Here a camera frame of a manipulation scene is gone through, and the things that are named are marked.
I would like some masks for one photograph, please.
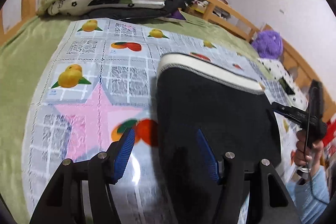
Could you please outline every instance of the pink star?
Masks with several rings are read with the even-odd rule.
[[[94,147],[106,151],[112,142],[113,128],[142,111],[130,106],[113,106],[101,84],[96,85],[84,104],[57,104],[55,107],[72,126],[67,158],[73,160]]]

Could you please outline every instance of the person's hand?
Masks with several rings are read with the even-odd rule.
[[[306,161],[305,157],[303,156],[303,150],[305,148],[305,136],[306,136],[306,131],[305,130],[300,130],[296,133],[297,138],[299,139],[298,142],[296,143],[297,150],[295,152],[294,156],[294,162],[298,166],[305,166]],[[322,157],[323,153],[323,142],[321,140],[317,140],[312,144],[312,148],[310,149],[309,147],[306,147],[306,159],[308,162],[312,162],[311,170],[310,170],[310,175],[313,177],[315,173],[319,170],[320,168],[320,159]]]

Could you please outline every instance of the green bedsheet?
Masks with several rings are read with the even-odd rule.
[[[143,25],[180,33],[245,55],[256,61],[257,52],[225,29],[184,14],[181,23],[149,20]],[[36,85],[60,43],[71,17],[34,17],[0,48],[0,193],[19,224],[29,222],[21,179],[21,147],[26,116]],[[264,67],[262,72],[269,76]]]

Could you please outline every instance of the light blue sleeve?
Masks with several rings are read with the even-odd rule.
[[[320,166],[320,169],[313,176],[312,184],[314,195],[328,203],[329,193],[323,166]],[[313,198],[309,181],[304,185],[298,185],[296,182],[289,181],[286,188],[294,201],[303,224],[313,224],[327,207],[324,203]]]

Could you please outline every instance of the metal screw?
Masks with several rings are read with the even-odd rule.
[[[269,164],[270,164],[270,162],[269,162],[268,159],[262,159],[262,160],[261,160],[261,163],[262,163],[263,165],[266,165],[266,166],[269,166]]]
[[[71,163],[71,159],[65,159],[62,161],[62,164],[65,166],[69,165],[70,163]]]
[[[227,157],[229,159],[233,159],[235,157],[235,153],[233,153],[233,152],[226,152],[225,153],[225,157]]]
[[[106,158],[107,157],[107,153],[106,152],[100,152],[99,154],[98,154],[98,158],[100,158],[100,159],[104,159],[104,158]]]

